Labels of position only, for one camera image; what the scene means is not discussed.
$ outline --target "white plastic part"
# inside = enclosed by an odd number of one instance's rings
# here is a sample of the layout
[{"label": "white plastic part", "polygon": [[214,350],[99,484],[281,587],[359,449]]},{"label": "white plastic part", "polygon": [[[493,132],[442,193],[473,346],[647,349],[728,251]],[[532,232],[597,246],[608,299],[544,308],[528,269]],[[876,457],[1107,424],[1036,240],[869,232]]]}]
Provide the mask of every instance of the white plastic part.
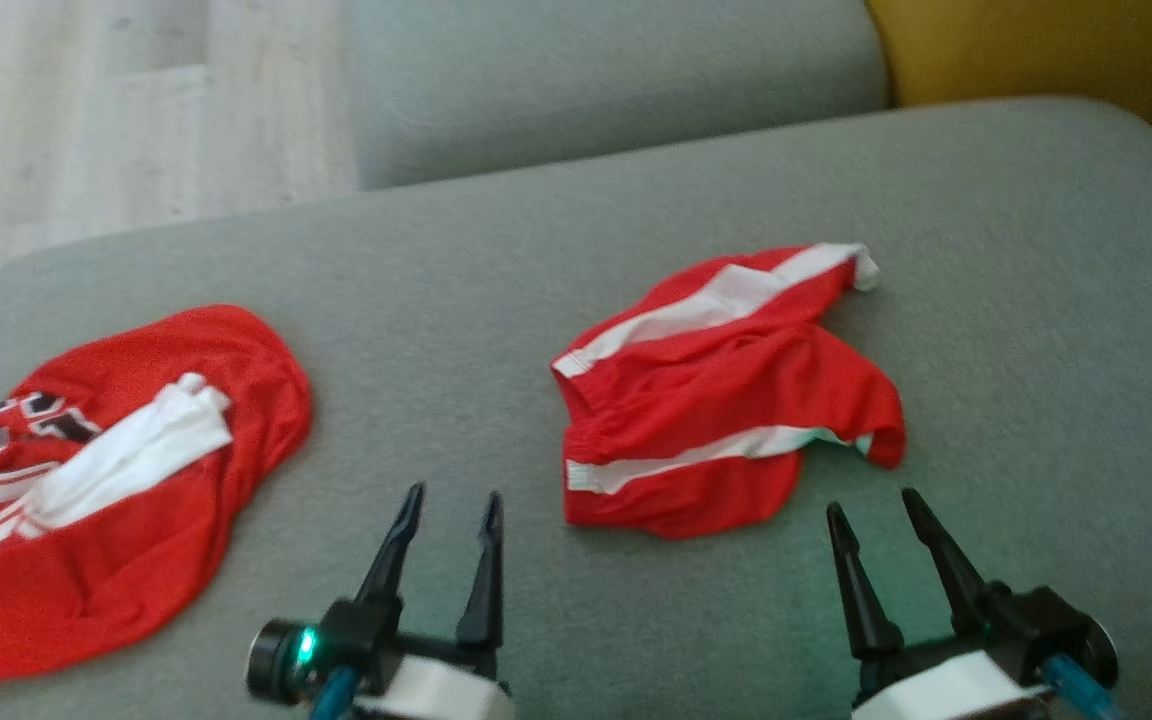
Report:
[{"label": "white plastic part", "polygon": [[977,651],[893,684],[857,707],[852,720],[965,720],[1033,707],[1034,698]]},{"label": "white plastic part", "polygon": [[429,657],[407,655],[384,697],[356,705],[408,720],[515,720],[509,696],[493,680]]}]

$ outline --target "yellow cushion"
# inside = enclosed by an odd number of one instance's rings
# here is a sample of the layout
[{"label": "yellow cushion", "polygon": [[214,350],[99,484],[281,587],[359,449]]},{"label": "yellow cushion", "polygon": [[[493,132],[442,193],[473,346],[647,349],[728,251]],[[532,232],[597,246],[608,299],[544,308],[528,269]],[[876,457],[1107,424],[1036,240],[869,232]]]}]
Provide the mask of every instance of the yellow cushion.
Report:
[{"label": "yellow cushion", "polygon": [[869,0],[901,105],[1100,97],[1152,119],[1152,0]]}]

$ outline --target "red garment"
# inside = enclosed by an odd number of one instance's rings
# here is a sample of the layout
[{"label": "red garment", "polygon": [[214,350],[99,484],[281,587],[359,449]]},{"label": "red garment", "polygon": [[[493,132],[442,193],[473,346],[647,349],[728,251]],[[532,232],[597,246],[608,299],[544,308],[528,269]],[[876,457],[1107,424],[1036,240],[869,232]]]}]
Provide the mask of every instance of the red garment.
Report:
[{"label": "red garment", "polygon": [[73,524],[1,539],[0,679],[127,646],[182,611],[257,484],[301,447],[310,387],[268,325],[215,305],[73,348],[0,404],[0,473],[46,473],[191,374],[232,402],[232,442]]},{"label": "red garment", "polygon": [[877,273],[861,245],[717,258],[576,338],[553,363],[568,523],[687,538],[771,518],[812,439],[899,465],[896,388],[816,324]]}]

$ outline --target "red shorts with white stripes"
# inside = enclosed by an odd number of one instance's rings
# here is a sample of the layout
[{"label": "red shorts with white stripes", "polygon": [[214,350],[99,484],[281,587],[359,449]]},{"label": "red shorts with white stripes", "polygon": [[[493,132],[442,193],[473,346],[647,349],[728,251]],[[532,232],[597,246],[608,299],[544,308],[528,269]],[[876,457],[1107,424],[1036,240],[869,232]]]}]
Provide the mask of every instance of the red shorts with white stripes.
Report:
[{"label": "red shorts with white stripes", "polygon": [[813,439],[899,465],[895,386],[817,324],[877,274],[862,245],[717,258],[576,338],[552,365],[568,523],[685,538],[771,518]]}]

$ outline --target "red fabric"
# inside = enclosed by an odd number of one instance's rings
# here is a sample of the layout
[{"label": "red fabric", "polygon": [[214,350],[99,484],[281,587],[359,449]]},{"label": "red fabric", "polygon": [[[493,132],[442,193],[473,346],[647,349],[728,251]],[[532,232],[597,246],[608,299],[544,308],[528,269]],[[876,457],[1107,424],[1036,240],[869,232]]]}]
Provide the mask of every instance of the red fabric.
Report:
[{"label": "red fabric", "polygon": [[[63,397],[100,429],[202,373],[233,406],[233,444],[78,523],[0,544],[0,679],[46,673],[127,646],[179,614],[217,573],[234,516],[310,430],[310,386],[282,340],[241,306],[198,306],[73,348],[10,397]],[[65,461],[82,442],[38,437],[0,414],[0,471]]]},{"label": "red fabric", "polygon": [[[718,258],[659,283],[639,304],[582,333],[559,355],[558,387],[571,415],[564,461],[676,457],[742,430],[828,429],[846,442],[872,434],[869,460],[900,464],[905,424],[895,386],[881,370],[814,324],[852,286],[855,260],[786,288],[745,318],[631,342],[575,377],[564,356],[614,325],[685,300],[719,270],[773,270],[806,250]],[[631,480],[617,492],[570,488],[564,514],[577,525],[643,528],[687,538],[772,518],[797,484],[799,452],[723,457]]]}]

